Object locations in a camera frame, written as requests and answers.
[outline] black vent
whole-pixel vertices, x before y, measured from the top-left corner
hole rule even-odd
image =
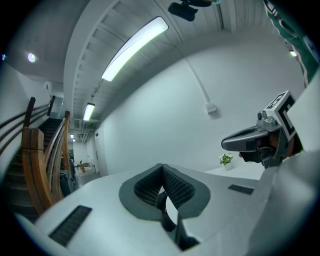
[[[85,221],[92,208],[79,205],[68,217],[49,235],[62,246],[66,246],[78,228]]]
[[[135,195],[145,203],[156,206],[162,185],[162,166],[139,180],[134,186]]]
[[[228,187],[228,189],[234,190],[234,191],[237,191],[240,193],[244,193],[247,195],[251,195],[254,192],[254,189],[251,187],[239,186],[239,185],[235,185],[235,184],[232,184],[230,187]]]
[[[195,194],[194,186],[165,167],[163,168],[163,188],[176,209],[189,201]]]

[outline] wall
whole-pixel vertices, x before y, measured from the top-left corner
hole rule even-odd
[[[33,81],[15,70],[5,62],[2,63],[0,69],[0,124],[9,118],[18,115],[27,110],[27,106],[31,97],[35,97],[35,107],[49,103],[49,92],[39,81]],[[38,127],[48,117],[44,116],[34,122],[31,127]],[[12,126],[24,119],[24,116],[11,122],[4,128],[0,129],[0,136],[4,134]],[[0,142],[0,148],[15,134],[22,125],[13,130],[3,141]],[[21,147],[22,135],[18,135],[5,149],[0,156],[0,182],[9,166],[13,156]]]
[[[88,154],[88,162],[90,164],[94,163],[95,170],[99,171],[99,163],[96,155],[96,141],[95,141],[95,134],[93,133],[89,140],[86,143],[86,151]]]
[[[82,160],[82,163],[88,162],[88,152],[87,145],[81,142],[73,143],[73,156],[74,156],[74,165],[78,165]]]
[[[298,62],[261,28],[217,32],[179,50],[217,112],[207,114],[197,80],[172,50],[133,79],[105,111],[98,151],[105,151],[109,174],[156,163],[215,169],[223,138],[255,125],[257,112],[278,93],[290,90],[298,98],[304,89]]]

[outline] small plant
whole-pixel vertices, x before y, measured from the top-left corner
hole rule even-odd
[[[224,166],[226,166],[226,164],[231,163],[232,159],[233,159],[232,154],[230,153],[222,154],[220,155],[220,164],[223,164]]]

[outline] white cable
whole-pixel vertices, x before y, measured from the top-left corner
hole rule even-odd
[[[194,68],[192,67],[191,63],[189,62],[188,58],[187,58],[177,47],[175,47],[175,46],[173,46],[173,47],[174,47],[174,48],[181,54],[181,56],[185,59],[185,61],[186,61],[186,63],[188,64],[188,66],[189,66],[189,68],[190,68],[193,76],[195,77],[195,79],[197,80],[197,82],[198,82],[198,84],[199,84],[199,87],[200,87],[200,89],[201,89],[201,91],[202,91],[202,93],[203,93],[203,96],[204,96],[204,98],[205,98],[205,100],[206,100],[206,103],[207,103],[207,104],[210,103],[211,101],[210,101],[209,96],[208,96],[208,94],[207,94],[207,92],[206,92],[206,89],[205,89],[204,85],[202,84],[202,82],[201,82],[199,76],[197,75],[196,71],[195,71]]]

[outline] black rubber mount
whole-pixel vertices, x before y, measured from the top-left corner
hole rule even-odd
[[[159,196],[161,187],[164,188],[174,207],[178,210],[177,226],[168,230],[164,225],[163,211],[159,209],[163,196]],[[174,242],[186,250],[199,242],[188,237],[183,226],[183,219],[197,217],[210,200],[210,190],[202,182],[170,167],[158,163],[154,167],[126,180],[119,190],[122,205],[135,217],[159,221],[167,232],[175,232]]]

